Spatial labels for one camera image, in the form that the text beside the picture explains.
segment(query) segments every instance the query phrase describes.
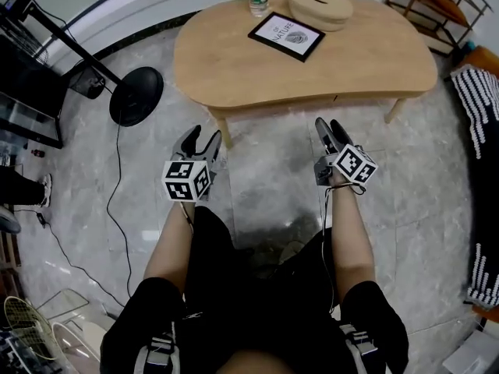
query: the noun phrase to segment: person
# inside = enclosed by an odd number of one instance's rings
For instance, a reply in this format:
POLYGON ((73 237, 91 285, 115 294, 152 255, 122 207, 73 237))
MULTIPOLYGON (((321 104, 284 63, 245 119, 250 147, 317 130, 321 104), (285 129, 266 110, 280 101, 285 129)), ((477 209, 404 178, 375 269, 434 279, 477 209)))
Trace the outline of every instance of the person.
POLYGON ((45 175, 39 182, 33 182, 13 168, 0 165, 0 185, 0 204, 33 205, 42 208, 50 205, 51 175, 45 175))
MULTIPOLYGON (((339 173, 330 178, 332 186, 345 182, 339 173)), ((134 372, 140 350, 155 348, 152 337, 161 339, 168 328, 178 348, 172 361, 182 372, 362 372, 342 323, 372 339, 375 372, 385 373, 386 365, 393 374, 404 372, 407 333, 376 284, 373 251, 349 187, 332 192, 332 226, 324 237, 317 234, 266 280, 246 273, 216 215, 175 203, 142 283, 104 336, 101 373, 134 372), (341 323, 331 318, 337 304, 341 323)))

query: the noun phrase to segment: marble floor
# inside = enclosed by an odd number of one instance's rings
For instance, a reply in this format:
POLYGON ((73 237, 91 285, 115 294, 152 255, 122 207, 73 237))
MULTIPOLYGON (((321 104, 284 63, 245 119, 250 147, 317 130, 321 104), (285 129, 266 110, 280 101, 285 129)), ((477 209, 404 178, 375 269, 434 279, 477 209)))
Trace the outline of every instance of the marble floor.
MULTIPOLYGON (((132 289, 171 206, 160 176, 173 143, 195 124, 203 126, 202 143, 216 129, 206 109, 175 87, 177 34, 178 29, 166 30, 104 60, 119 76, 150 65, 165 79, 154 113, 122 129, 119 140, 122 184, 110 211, 129 239, 132 289)), ((455 102, 446 87, 439 80, 434 90, 409 101, 390 125, 384 124, 383 115, 393 101, 290 104, 281 115, 230 121, 235 146, 229 152, 222 148, 207 203, 227 224, 237 248, 278 256, 288 242, 306 242, 319 231, 324 211, 324 190, 313 176, 313 163, 323 153, 314 120, 319 115, 339 120, 380 165, 358 200, 373 243, 378 282, 410 334, 410 373, 444 372, 442 360, 476 325, 470 307, 462 304, 470 194, 455 102)), ((106 214, 119 176, 117 126, 109 117, 109 98, 104 91, 91 101, 70 90, 61 120, 65 148, 43 146, 46 158, 26 153, 22 161, 28 178, 53 175, 52 202, 44 212, 71 260, 124 303, 124 239, 106 214)), ((32 213, 19 213, 19 219, 22 281, 35 305, 61 288, 72 288, 118 310, 93 281, 67 265, 50 232, 32 213)))

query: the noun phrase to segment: forearm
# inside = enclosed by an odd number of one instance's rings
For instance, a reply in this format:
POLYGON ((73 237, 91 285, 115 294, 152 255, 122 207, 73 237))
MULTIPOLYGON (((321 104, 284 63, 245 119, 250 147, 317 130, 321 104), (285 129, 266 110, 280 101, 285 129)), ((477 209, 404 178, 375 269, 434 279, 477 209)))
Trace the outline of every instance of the forearm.
MULTIPOLYGON (((186 212, 194 223, 194 203, 184 203, 186 212)), ((165 221, 159 241, 146 267, 144 279, 162 277, 171 281, 182 294, 189 267, 190 246, 193 233, 180 203, 175 203, 165 221)))
POLYGON ((369 237, 349 188, 336 189, 332 203, 332 250, 340 302, 363 281, 375 281, 374 257, 369 237))

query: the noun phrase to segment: shoe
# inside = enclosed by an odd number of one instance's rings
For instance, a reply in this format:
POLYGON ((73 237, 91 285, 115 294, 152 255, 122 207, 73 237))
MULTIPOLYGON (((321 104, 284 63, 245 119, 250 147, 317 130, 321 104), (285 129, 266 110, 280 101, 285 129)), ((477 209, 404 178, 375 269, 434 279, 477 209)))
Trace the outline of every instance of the shoe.
POLYGON ((47 208, 50 206, 50 195, 52 194, 52 175, 45 175, 40 183, 45 187, 45 195, 43 201, 38 204, 41 208, 47 208))

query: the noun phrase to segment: framed print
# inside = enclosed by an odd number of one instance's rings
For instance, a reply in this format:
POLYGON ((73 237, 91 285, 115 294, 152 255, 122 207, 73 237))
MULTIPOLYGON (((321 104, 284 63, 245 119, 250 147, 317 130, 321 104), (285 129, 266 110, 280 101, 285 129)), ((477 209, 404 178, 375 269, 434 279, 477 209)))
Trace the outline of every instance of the framed print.
POLYGON ((324 35, 305 23, 271 12, 248 37, 305 62, 324 35))

